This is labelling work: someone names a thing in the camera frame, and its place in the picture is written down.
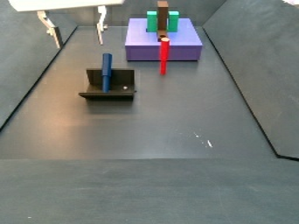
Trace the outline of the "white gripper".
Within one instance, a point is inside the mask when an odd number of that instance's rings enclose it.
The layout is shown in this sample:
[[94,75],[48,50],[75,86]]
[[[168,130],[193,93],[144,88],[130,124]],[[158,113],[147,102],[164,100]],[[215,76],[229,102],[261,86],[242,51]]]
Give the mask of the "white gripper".
[[62,49],[62,33],[60,28],[48,18],[47,11],[95,7],[98,6],[99,21],[98,21],[98,41],[103,45],[103,32],[106,30],[104,21],[107,16],[106,5],[120,5],[126,0],[8,0],[16,11],[38,11],[38,18],[47,27],[47,33],[54,37],[56,47]]

